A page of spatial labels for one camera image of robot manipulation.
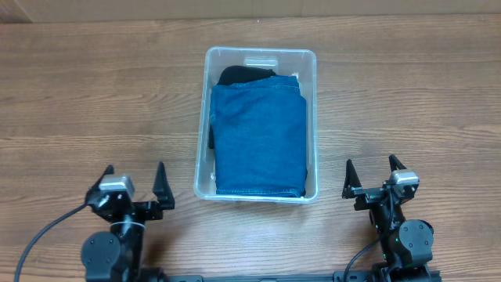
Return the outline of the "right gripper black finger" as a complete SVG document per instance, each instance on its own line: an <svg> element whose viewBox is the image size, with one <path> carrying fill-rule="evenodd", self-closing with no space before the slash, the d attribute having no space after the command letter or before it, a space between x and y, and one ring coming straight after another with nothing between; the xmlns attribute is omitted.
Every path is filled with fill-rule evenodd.
<svg viewBox="0 0 501 282"><path fill-rule="evenodd" d="M392 172L396 171L396 170L405 170L406 169L406 166L394 154L391 154L388 157L388 160L389 160L389 164L390 164Z"/></svg>
<svg viewBox="0 0 501 282"><path fill-rule="evenodd" d="M355 198L362 190L362 184L351 159L346 162L345 180L341 196L344 199Z"/></svg>

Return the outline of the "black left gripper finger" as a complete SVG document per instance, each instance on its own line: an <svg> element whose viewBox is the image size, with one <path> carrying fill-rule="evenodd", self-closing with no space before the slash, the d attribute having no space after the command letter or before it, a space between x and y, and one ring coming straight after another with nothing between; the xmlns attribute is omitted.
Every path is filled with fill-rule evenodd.
<svg viewBox="0 0 501 282"><path fill-rule="evenodd" d="M114 167L113 165L109 164L102 175L98 178L98 180L88 189L88 192L85 195L85 199L89 200L95 193L99 191L99 184L102 182L103 178L106 175L113 175L114 174Z"/></svg>
<svg viewBox="0 0 501 282"><path fill-rule="evenodd" d="M169 186L166 169L162 161L157 166L153 193L157 197L157 202L162 210L173 210L175 208L175 198Z"/></svg>

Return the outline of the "blue denim cloth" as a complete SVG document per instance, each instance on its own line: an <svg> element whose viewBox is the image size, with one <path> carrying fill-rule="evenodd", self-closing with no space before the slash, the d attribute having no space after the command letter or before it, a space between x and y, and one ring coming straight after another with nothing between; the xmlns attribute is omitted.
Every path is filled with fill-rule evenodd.
<svg viewBox="0 0 501 282"><path fill-rule="evenodd" d="M307 102L296 77L216 85L210 123L218 194L305 195Z"/></svg>

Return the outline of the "black cloth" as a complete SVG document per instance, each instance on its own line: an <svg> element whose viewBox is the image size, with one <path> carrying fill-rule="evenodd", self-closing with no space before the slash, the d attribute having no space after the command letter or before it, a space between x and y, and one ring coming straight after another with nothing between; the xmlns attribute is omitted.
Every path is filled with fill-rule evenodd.
<svg viewBox="0 0 501 282"><path fill-rule="evenodd" d="M215 148L222 138L255 139L262 134L265 107L260 102L268 100L276 86L276 73L271 69L225 68L212 88L208 147Z"/></svg>

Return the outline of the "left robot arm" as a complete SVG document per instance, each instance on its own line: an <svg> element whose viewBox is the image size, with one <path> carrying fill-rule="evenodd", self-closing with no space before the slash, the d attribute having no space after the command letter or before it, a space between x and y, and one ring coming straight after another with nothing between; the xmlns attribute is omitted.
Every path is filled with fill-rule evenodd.
<svg viewBox="0 0 501 282"><path fill-rule="evenodd" d="M108 231L91 235L82 245L81 260L87 281L166 281L161 268L142 267L146 222L162 220L175 208L164 163L157 166L155 201L133 201L135 188L128 175L115 175L109 165L85 195L85 204L110 224Z"/></svg>

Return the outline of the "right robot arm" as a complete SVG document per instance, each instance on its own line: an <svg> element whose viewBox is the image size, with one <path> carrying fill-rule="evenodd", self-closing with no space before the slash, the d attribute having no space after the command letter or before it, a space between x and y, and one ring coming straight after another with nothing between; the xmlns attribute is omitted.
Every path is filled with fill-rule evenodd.
<svg viewBox="0 0 501 282"><path fill-rule="evenodd" d="M232 282L302 281L440 281L438 271L428 267L432 260L434 229L423 220L408 220L401 206L413 199L420 184L417 174L390 155L391 175L382 187L363 189L351 161L346 163L342 196L355 199L357 211L369 211L376 228L384 260L369 270L354 271L350 266L331 275L234 276ZM134 186L129 176L118 176L108 166L85 196L85 205L110 223L110 229L94 233L81 249L87 281L224 282L225 277L168 276L161 268L142 266L146 222L161 220L165 210L175 207L164 164L159 164L153 184L154 201L134 202Z"/></svg>

